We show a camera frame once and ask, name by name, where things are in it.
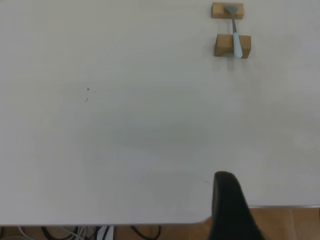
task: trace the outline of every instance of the brown floor tile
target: brown floor tile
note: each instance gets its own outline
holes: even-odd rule
[[[320,239],[319,208],[293,208],[291,212],[297,240]]]
[[[158,226],[157,225],[140,225],[135,226],[140,233],[145,235],[146,237],[153,238],[158,234]],[[163,240],[163,236],[167,235],[167,233],[173,228],[170,225],[161,226],[161,235],[158,238],[159,240]],[[114,240],[141,240],[141,237],[138,236],[130,226],[117,226],[115,227]]]
[[[252,208],[250,211],[267,240],[296,240],[289,208]]]
[[[188,225],[172,225],[166,234],[159,237],[159,240],[190,240],[190,228]]]
[[[190,240],[208,240],[211,226],[211,218],[201,224],[190,225]]]
[[[73,231],[75,227],[68,226],[69,230]],[[49,233],[54,236],[55,238],[64,238],[69,235],[68,232],[61,229],[60,227],[47,227]],[[31,238],[35,240],[47,240],[45,235],[43,234],[41,228],[39,226],[27,226],[22,227],[22,230]],[[4,236],[22,236],[20,233],[18,227],[16,226],[6,226],[4,227]]]

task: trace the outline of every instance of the table surface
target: table surface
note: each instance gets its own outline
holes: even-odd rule
[[[0,225],[194,223],[213,176],[250,206],[320,204],[320,2],[0,2]]]

